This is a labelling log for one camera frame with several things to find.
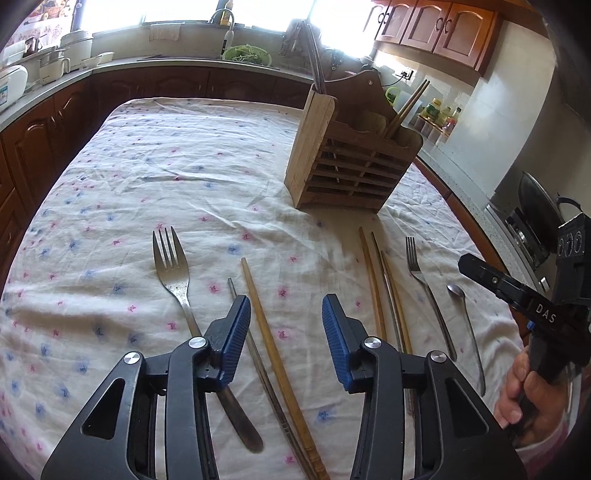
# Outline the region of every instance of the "spoon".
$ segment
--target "spoon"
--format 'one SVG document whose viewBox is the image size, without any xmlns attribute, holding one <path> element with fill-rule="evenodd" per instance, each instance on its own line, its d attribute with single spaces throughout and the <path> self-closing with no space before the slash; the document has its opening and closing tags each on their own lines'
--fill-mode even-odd
<svg viewBox="0 0 591 480">
<path fill-rule="evenodd" d="M 486 393 L 486 381 L 484 377 L 484 369 L 482 368 L 482 360 L 480 360 L 480 352 L 478 351 L 478 344 L 476 343 L 476 337 L 474 336 L 474 329 L 472 328 L 472 324 L 470 322 L 470 317 L 468 315 L 468 309 L 466 308 L 466 294 L 460 288 L 459 285 L 455 283 L 450 283 L 447 285 L 447 289 L 451 295 L 455 295 L 459 299 L 461 299 L 462 304 L 464 305 L 464 312 L 466 313 L 466 320 L 468 321 L 468 326 L 470 327 L 470 333 L 472 334 L 472 345 L 474 346 L 474 350 L 476 351 L 476 357 L 478 358 L 478 370 L 480 371 L 480 381 L 478 382 L 480 385 L 480 396 L 484 397 Z"/>
</svg>

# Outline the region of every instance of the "wooden cabinet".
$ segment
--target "wooden cabinet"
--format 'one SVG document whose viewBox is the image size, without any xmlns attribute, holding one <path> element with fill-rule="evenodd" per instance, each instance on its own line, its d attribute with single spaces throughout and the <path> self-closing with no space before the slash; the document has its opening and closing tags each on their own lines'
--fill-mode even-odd
<svg viewBox="0 0 591 480">
<path fill-rule="evenodd" d="M 389 0 L 374 0 L 373 5 L 369 11 L 368 19 L 363 26 L 363 33 L 370 35 L 376 39 L 379 35 L 382 26 L 388 21 L 386 10 L 390 5 Z"/>
<path fill-rule="evenodd" d="M 152 67 L 147 69 L 144 96 L 203 98 L 210 69 L 202 67 Z"/>
<path fill-rule="evenodd" d="M 99 126 L 119 105 L 144 97 L 144 68 L 93 74 L 91 79 L 98 100 L 95 121 Z"/>
<path fill-rule="evenodd" d="M 0 144 L 0 205 L 4 203 L 4 200 L 7 199 L 8 194 L 13 188 L 14 184 L 12 183 L 12 178 L 10 178 L 4 149 L 2 148 L 2 144 Z"/>
<path fill-rule="evenodd" d="M 438 0 L 418 0 L 401 43 L 433 51 L 451 6 Z"/>
<path fill-rule="evenodd" d="M 56 158 L 56 168 L 61 174 L 92 135 L 92 104 L 90 80 L 81 80 L 60 90 L 53 96 L 57 135 L 51 144 Z"/>
<path fill-rule="evenodd" d="M 29 221 L 30 217 L 13 190 L 0 206 L 0 290 L 4 289 L 12 260 L 17 254 Z"/>
<path fill-rule="evenodd" d="M 453 4 L 435 46 L 435 53 L 475 68 L 498 14 Z"/>
<path fill-rule="evenodd" d="M 207 98 L 271 103 L 275 77 L 234 69 L 214 69 L 209 76 Z"/>
<path fill-rule="evenodd" d="M 271 103 L 303 109 L 310 92 L 310 85 L 297 80 L 278 78 L 273 89 Z"/>
<path fill-rule="evenodd" d="M 386 23 L 376 40 L 400 43 L 414 12 L 417 0 L 392 0 L 386 13 Z"/>
<path fill-rule="evenodd" d="M 51 142 L 57 134 L 53 112 L 53 99 L 48 98 L 0 135 L 8 168 L 31 217 L 59 176 Z"/>
</svg>

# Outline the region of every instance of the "bottle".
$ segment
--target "bottle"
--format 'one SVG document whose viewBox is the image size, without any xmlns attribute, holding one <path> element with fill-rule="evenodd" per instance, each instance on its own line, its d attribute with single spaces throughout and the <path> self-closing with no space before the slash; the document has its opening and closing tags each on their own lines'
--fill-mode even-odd
<svg viewBox="0 0 591 480">
<path fill-rule="evenodd" d="M 433 121 L 437 120 L 440 108 L 441 100 L 437 100 L 436 98 L 434 98 L 433 101 L 429 103 L 429 105 L 427 105 L 427 108 L 425 109 L 427 117 L 429 117 Z"/>
<path fill-rule="evenodd" d="M 453 115 L 447 119 L 445 124 L 443 125 L 443 133 L 449 137 L 451 135 L 454 127 L 457 125 L 457 120 L 460 117 L 460 113 L 462 113 L 462 109 L 460 107 L 456 108 L 456 111 L 453 112 Z"/>
<path fill-rule="evenodd" d="M 437 120 L 435 120 L 435 123 L 438 126 L 443 127 L 443 125 L 445 125 L 445 122 L 447 122 L 447 119 L 450 117 L 451 114 L 452 109 L 448 106 L 445 107 L 443 110 L 441 110 L 441 112 L 439 112 L 439 115 L 437 116 Z"/>
<path fill-rule="evenodd" d="M 228 0 L 226 3 L 226 7 L 228 10 L 234 8 L 234 1 Z M 220 25 L 226 25 L 227 27 L 230 26 L 230 14 L 228 12 L 222 12 L 222 19 L 220 20 Z"/>
</svg>

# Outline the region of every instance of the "bamboo chopstick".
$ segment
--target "bamboo chopstick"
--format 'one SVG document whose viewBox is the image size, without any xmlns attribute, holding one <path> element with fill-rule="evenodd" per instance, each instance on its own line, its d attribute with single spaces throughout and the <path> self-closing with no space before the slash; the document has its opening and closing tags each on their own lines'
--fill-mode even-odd
<svg viewBox="0 0 591 480">
<path fill-rule="evenodd" d="M 386 134 L 384 135 L 386 138 L 392 138 L 392 136 L 396 133 L 404 119 L 407 117 L 410 110 L 413 109 L 415 103 L 418 102 L 421 95 L 425 92 L 427 87 L 429 86 L 429 80 L 423 81 L 421 86 L 413 93 L 413 95 L 408 99 L 407 103 L 405 103 L 400 113 L 390 122 L 388 129 L 386 130 Z"/>
<path fill-rule="evenodd" d="M 402 339 L 404 343 L 405 352 L 409 355 L 413 354 L 413 346 L 410 343 L 410 335 L 408 334 L 408 326 L 406 323 L 406 319 L 404 317 L 404 311 L 402 309 L 402 303 L 400 303 L 400 296 L 398 295 L 398 290 L 396 289 L 396 283 L 394 281 L 394 275 L 392 274 L 392 267 L 390 266 L 390 260 L 386 256 L 386 252 L 383 250 L 380 252 L 381 257 L 384 259 L 384 267 L 386 268 L 386 275 L 389 279 L 390 289 L 392 291 L 392 295 L 394 297 L 394 307 L 396 308 L 396 313 L 398 316 L 398 320 L 400 321 L 400 329 L 402 330 Z"/>
<path fill-rule="evenodd" d="M 273 334 L 269 328 L 267 317 L 265 317 L 261 300 L 258 296 L 258 293 L 256 292 L 255 283 L 252 279 L 251 271 L 248 268 L 246 258 L 242 258 L 241 263 L 242 269 L 244 270 L 244 276 L 246 278 L 246 284 L 248 285 L 249 296 L 251 298 L 252 306 L 255 310 L 256 321 L 258 323 L 259 329 L 261 330 L 262 338 L 265 342 L 265 347 L 267 348 L 267 353 L 269 354 L 269 358 L 271 360 L 271 366 L 273 367 L 273 371 L 277 377 L 277 382 L 279 383 L 281 394 L 283 395 L 283 400 L 285 401 L 287 410 L 289 411 L 291 419 L 295 425 L 295 430 L 300 437 L 301 444 L 306 451 L 308 460 L 314 468 L 318 479 L 330 480 L 329 474 L 327 473 L 318 450 L 316 449 L 316 444 L 314 443 L 310 429 L 308 428 L 304 415 L 301 412 L 296 394 L 291 388 L 290 379 L 287 377 L 287 372 L 283 366 L 281 355 L 279 355 L 279 350 L 275 345 L 275 340 L 273 340 Z"/>
<path fill-rule="evenodd" d="M 361 248 L 365 257 L 365 267 L 368 270 L 369 288 L 371 289 L 371 299 L 374 304 L 375 326 L 378 330 L 378 336 L 387 342 L 388 334 L 386 333 L 386 321 L 384 320 L 382 300 L 379 297 L 378 280 L 375 278 L 374 264 L 369 254 L 369 247 L 362 226 L 359 227 L 359 238 L 361 239 Z"/>
</svg>

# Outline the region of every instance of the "tablecloth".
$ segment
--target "tablecloth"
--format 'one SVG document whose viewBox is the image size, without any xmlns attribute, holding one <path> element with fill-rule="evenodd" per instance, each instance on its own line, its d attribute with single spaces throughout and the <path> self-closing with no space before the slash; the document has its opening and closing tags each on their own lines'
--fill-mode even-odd
<svg viewBox="0 0 591 480">
<path fill-rule="evenodd" d="M 203 331 L 231 305 L 228 277 L 246 293 L 240 258 L 247 257 L 333 480 L 349 478 L 363 395 L 349 395 L 338 383 L 320 311 L 324 295 L 336 293 L 347 315 L 376 333 L 359 226 L 368 240 L 374 231 L 388 253 L 414 352 L 425 355 L 445 350 L 445 343 L 422 286 L 406 268 L 404 237 L 415 237 L 421 269 L 456 344 L 457 366 L 476 385 L 466 319 L 446 284 L 465 290 L 486 373 L 484 400 L 492 408 L 522 343 L 507 305 L 457 270 L 460 255 L 478 254 L 474 243 L 414 166 L 377 215 L 295 210 L 283 179 L 300 115 L 231 100 L 133 100 L 68 166 L 35 215 L 0 301 L 0 436 L 34 477 L 125 353 L 159 355 L 189 338 L 152 257 L 152 231 L 171 225 L 190 264 L 189 300 Z M 382 299 L 394 343 L 385 290 Z M 254 318 L 252 325 L 271 372 Z M 265 449 L 248 452 L 208 395 L 220 477 L 304 478 L 246 349 L 232 389 Z M 407 417 L 406 478 L 414 464 L 413 428 Z M 161 479 L 163 441 L 159 434 Z"/>
</svg>

